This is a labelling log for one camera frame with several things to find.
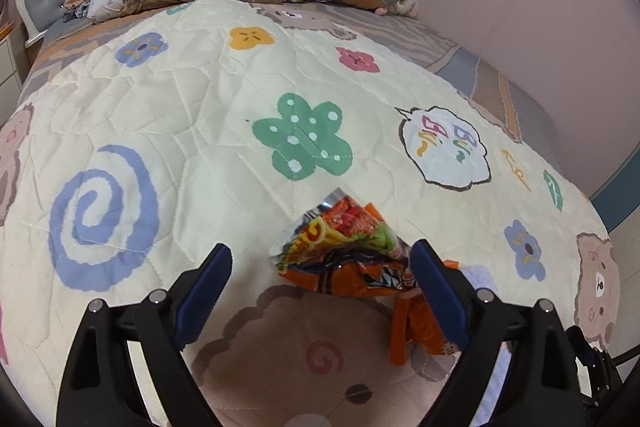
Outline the orange snack wrapper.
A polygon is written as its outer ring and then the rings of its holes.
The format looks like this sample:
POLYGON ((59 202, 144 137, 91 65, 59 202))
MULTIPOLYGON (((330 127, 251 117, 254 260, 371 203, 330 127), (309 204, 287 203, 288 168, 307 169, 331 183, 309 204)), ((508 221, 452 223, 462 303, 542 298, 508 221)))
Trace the orange snack wrapper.
POLYGON ((452 355, 448 340, 410 270, 409 245, 372 204, 360 205, 337 188, 307 210, 270 249, 285 280, 306 291, 341 298, 394 300, 390 363, 401 366, 409 349, 452 355))

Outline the cartoon bear quilt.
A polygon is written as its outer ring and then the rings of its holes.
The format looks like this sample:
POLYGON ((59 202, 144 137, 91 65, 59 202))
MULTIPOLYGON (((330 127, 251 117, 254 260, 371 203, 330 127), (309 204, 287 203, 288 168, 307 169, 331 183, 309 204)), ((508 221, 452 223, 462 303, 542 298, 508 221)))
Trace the cartoon bear quilt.
POLYGON ((136 303, 230 247, 186 364, 228 426, 413 426, 454 354, 390 363, 393 299, 288 285, 270 249, 340 188, 510 303, 606 346, 620 270, 588 198, 449 82, 267 5, 175 6, 66 66, 1 126, 1 365, 54 423, 89 301, 136 303))

